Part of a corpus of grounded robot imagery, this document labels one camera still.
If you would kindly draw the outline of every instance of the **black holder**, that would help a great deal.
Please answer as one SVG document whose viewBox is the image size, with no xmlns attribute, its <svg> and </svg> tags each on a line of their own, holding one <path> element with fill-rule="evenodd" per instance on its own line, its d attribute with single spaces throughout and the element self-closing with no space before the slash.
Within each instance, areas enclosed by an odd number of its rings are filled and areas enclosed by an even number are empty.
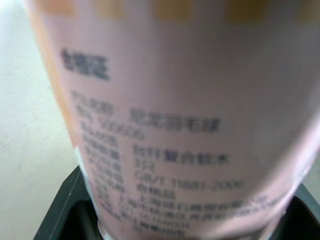
<svg viewBox="0 0 320 240">
<path fill-rule="evenodd" d="M 64 180 L 33 240 L 102 240 L 79 167 Z M 320 240 L 320 205 L 297 189 L 270 240 Z"/>
</svg>

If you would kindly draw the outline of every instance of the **orange stripe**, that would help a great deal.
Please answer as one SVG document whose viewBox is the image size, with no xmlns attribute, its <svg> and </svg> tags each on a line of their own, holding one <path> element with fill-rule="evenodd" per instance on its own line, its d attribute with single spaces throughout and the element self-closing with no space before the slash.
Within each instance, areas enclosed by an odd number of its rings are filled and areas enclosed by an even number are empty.
<svg viewBox="0 0 320 240">
<path fill-rule="evenodd" d="M 38 10 L 45 14 L 74 16 L 73 0 L 35 0 Z"/>
<path fill-rule="evenodd" d="M 45 34 L 45 26 L 41 18 L 35 13 L 30 13 L 31 24 L 36 36 L 36 40 L 40 51 L 42 53 L 42 58 L 48 73 L 50 83 L 54 92 L 55 99 L 58 103 L 58 106 L 62 112 L 64 122 L 66 124 L 69 136 L 73 146 L 76 146 L 77 139 L 73 131 L 73 118 L 67 106 L 67 102 L 64 96 L 62 86 L 60 84 L 59 74 L 57 72 L 54 60 L 52 58 L 52 53 L 50 50 L 50 44 L 47 35 Z"/>
<path fill-rule="evenodd" d="M 230 24 L 259 23 L 266 18 L 269 0 L 227 0 L 224 20 Z"/>
<path fill-rule="evenodd" d="M 92 0 L 97 14 L 103 18 L 119 19 L 124 15 L 121 0 Z"/>
<path fill-rule="evenodd" d="M 154 0 L 154 16 L 165 21 L 190 21 L 192 0 Z"/>
</svg>

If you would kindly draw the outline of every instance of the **black plastic stand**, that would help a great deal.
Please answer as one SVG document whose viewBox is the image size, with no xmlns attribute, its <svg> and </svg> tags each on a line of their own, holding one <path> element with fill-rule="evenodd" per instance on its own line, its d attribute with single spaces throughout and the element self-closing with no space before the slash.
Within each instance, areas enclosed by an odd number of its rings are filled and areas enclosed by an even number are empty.
<svg viewBox="0 0 320 240">
<path fill-rule="evenodd" d="M 34 240 L 102 240 L 79 167 L 61 185 Z M 320 240 L 320 205 L 303 184 L 270 240 Z"/>
</svg>

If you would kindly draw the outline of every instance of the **product label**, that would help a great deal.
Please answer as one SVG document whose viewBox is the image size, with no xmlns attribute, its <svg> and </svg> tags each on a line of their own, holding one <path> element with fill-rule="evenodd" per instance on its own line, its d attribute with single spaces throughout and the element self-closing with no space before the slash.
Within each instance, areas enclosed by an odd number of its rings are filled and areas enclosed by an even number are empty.
<svg viewBox="0 0 320 240">
<path fill-rule="evenodd" d="M 27 2 L 106 239 L 277 222 L 320 143 L 316 3 Z"/>
</svg>

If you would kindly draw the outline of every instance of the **white table surface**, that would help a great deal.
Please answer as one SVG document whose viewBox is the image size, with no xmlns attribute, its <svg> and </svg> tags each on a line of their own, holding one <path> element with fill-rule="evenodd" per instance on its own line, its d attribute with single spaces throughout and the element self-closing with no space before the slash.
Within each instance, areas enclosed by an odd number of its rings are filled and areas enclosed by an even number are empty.
<svg viewBox="0 0 320 240">
<path fill-rule="evenodd" d="M 0 1 L 0 240 L 33 239 L 77 166 L 32 29 L 18 0 Z M 320 202 L 320 161 L 304 181 Z"/>
</svg>

